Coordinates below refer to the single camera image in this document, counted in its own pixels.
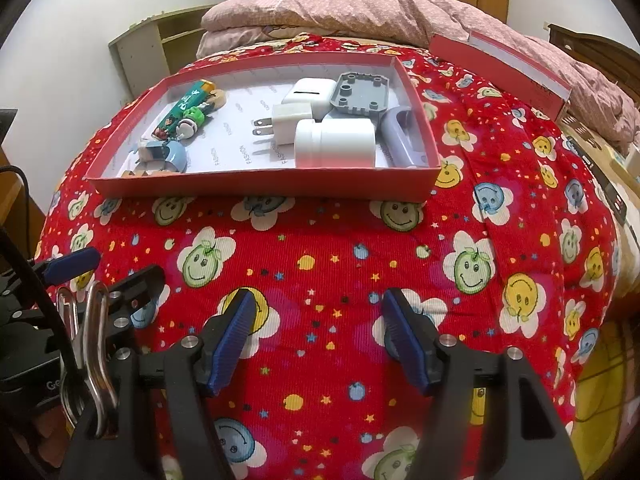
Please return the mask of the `green hat figurine keychain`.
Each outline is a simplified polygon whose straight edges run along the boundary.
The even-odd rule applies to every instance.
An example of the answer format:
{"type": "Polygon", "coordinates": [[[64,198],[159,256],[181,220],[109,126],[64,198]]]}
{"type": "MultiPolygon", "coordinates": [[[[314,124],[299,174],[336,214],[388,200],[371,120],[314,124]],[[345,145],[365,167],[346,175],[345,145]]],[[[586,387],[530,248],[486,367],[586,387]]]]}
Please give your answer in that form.
{"type": "Polygon", "coordinates": [[[189,108],[177,122],[175,138],[178,141],[191,139],[198,133],[205,121],[206,116],[198,106],[189,108]]]}

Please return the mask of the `teal printed lighter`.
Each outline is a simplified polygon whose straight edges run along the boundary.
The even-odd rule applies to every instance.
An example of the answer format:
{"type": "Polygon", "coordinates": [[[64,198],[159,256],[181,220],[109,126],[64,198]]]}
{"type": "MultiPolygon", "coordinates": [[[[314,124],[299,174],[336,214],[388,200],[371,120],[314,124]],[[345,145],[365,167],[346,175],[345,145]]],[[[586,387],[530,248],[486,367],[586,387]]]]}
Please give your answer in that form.
{"type": "Polygon", "coordinates": [[[171,107],[167,115],[158,123],[152,132],[152,136],[158,140],[166,140],[176,135],[178,122],[184,117],[187,110],[205,102],[216,89],[216,84],[211,81],[200,79],[194,82],[186,90],[186,93],[178,99],[177,103],[171,107]]]}

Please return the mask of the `white usb wall charger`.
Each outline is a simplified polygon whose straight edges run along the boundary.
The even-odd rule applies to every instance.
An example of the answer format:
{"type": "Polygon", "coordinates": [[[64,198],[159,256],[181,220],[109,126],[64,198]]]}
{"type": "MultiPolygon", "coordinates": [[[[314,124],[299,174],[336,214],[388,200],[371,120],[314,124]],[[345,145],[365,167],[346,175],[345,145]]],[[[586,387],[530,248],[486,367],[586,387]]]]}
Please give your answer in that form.
{"type": "Polygon", "coordinates": [[[270,162],[286,164],[290,158],[284,147],[294,144],[297,124],[306,119],[314,120],[307,103],[273,105],[270,117],[255,119],[253,122],[253,136],[268,136],[268,140],[255,141],[255,144],[268,146],[254,151],[252,156],[262,160],[269,156],[270,162]]]}

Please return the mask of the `grey plastic cover plate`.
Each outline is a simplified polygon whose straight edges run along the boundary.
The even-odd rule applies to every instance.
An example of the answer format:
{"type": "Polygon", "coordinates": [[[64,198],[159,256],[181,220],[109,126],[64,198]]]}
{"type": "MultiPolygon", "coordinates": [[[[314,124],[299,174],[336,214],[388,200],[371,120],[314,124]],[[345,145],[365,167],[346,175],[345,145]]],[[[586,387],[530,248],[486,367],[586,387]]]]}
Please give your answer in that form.
{"type": "Polygon", "coordinates": [[[387,110],[390,80],[378,74],[342,73],[330,103],[340,113],[378,118],[387,110]]]}

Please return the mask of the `metal spring clip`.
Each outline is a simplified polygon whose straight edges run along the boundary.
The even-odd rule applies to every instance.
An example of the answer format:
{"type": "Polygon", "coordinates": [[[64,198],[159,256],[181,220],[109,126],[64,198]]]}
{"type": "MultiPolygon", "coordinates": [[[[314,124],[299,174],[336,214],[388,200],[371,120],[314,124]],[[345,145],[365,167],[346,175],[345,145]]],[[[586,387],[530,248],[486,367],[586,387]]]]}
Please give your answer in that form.
{"type": "Polygon", "coordinates": [[[73,359],[61,359],[60,398],[68,422],[76,427],[85,408],[92,402],[96,409],[94,436],[113,432],[110,417],[118,407],[118,397],[107,370],[106,334],[108,290],[94,282],[87,292],[84,317],[79,316],[78,302],[67,287],[56,294],[56,307],[65,327],[73,359]]]}

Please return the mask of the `blue curved figurine toy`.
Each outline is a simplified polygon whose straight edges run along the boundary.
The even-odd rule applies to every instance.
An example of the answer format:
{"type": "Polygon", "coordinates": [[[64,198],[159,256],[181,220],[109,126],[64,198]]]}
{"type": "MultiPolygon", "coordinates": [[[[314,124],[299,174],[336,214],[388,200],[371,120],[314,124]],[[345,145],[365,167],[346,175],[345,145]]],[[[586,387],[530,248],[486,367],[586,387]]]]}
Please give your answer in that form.
{"type": "Polygon", "coordinates": [[[157,172],[182,174],[188,166],[186,149],[174,140],[146,141],[128,157],[122,177],[150,176],[157,172]]]}

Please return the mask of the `round wooden chess piece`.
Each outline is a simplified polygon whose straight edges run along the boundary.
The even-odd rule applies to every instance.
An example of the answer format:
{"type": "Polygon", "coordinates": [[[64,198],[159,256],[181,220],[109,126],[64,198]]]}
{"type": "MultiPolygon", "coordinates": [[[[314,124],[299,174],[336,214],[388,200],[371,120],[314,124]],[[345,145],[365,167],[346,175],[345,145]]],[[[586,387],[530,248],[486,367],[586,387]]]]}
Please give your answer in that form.
{"type": "Polygon", "coordinates": [[[215,89],[209,93],[209,97],[206,100],[208,114],[213,113],[215,110],[219,110],[226,104],[226,92],[221,89],[215,89]]]}

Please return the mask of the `green wooden shelf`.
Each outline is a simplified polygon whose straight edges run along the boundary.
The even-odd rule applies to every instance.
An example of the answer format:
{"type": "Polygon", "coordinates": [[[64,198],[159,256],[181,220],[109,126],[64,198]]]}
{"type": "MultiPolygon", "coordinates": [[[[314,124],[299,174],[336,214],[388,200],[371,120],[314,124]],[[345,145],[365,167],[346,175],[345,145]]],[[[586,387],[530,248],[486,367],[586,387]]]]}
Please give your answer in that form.
{"type": "Polygon", "coordinates": [[[136,98],[196,60],[210,6],[163,12],[131,25],[108,48],[125,88],[136,98]]]}

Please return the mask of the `white cylindrical container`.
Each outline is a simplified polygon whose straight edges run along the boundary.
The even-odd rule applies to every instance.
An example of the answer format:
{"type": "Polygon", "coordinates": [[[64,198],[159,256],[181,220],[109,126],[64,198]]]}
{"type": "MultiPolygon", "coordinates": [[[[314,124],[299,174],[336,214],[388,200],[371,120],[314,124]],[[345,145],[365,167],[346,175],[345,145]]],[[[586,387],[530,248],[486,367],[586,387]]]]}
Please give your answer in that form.
{"type": "Polygon", "coordinates": [[[294,138],[296,168],[373,168],[375,126],[369,118],[303,119],[294,138]]]}

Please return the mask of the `white earbuds case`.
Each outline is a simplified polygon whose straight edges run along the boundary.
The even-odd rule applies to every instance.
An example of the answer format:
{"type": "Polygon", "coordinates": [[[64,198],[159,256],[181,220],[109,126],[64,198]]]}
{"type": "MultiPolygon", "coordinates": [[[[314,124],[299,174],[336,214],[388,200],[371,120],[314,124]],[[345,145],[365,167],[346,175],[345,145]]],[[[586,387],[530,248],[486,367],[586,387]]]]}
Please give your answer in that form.
{"type": "Polygon", "coordinates": [[[314,120],[321,122],[333,108],[331,98],[335,87],[336,81],[331,78],[302,78],[296,81],[281,103],[307,103],[314,120]]]}

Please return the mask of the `red shallow box tray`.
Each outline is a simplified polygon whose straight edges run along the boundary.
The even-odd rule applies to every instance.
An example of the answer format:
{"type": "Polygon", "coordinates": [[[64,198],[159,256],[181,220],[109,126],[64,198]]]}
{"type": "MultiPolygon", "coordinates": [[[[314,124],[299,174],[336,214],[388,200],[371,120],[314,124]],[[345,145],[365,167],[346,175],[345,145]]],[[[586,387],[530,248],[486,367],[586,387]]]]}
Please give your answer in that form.
{"type": "Polygon", "coordinates": [[[434,134],[397,58],[298,52],[167,77],[87,171],[107,197],[277,195],[427,199],[434,134]]]}

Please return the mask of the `red box lid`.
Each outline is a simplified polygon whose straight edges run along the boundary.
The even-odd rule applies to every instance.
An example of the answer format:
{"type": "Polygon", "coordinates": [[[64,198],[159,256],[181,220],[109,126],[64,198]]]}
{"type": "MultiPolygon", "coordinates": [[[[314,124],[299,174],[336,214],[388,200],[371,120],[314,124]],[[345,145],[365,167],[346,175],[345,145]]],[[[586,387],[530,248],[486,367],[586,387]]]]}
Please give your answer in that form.
{"type": "Polygon", "coordinates": [[[480,32],[471,32],[466,41],[435,35],[428,50],[488,79],[553,120],[561,117],[570,99],[572,87],[547,67],[480,32]]]}

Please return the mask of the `pink folded quilt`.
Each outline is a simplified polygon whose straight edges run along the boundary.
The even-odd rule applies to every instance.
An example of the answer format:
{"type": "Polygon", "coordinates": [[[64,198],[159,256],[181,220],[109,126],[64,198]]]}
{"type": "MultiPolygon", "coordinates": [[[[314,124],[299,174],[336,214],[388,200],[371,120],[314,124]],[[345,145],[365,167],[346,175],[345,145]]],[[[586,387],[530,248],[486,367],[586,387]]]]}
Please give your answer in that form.
{"type": "Polygon", "coordinates": [[[301,32],[427,47],[444,36],[465,41],[472,32],[495,39],[541,64],[572,88],[570,110],[622,151],[639,142],[634,100],[596,68],[546,40],[525,36],[459,0],[226,0],[202,17],[196,55],[292,38],[301,32]]]}

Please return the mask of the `dark wooden headboard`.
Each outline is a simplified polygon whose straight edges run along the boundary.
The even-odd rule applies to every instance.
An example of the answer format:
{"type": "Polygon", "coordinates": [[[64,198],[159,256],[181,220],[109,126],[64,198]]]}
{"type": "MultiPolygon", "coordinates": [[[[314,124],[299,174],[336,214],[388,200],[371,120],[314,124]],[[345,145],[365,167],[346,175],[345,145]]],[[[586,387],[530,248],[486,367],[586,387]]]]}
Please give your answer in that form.
{"type": "Polygon", "coordinates": [[[639,53],[615,40],[550,24],[549,41],[575,60],[597,68],[614,81],[626,84],[632,78],[639,78],[639,53]]]}

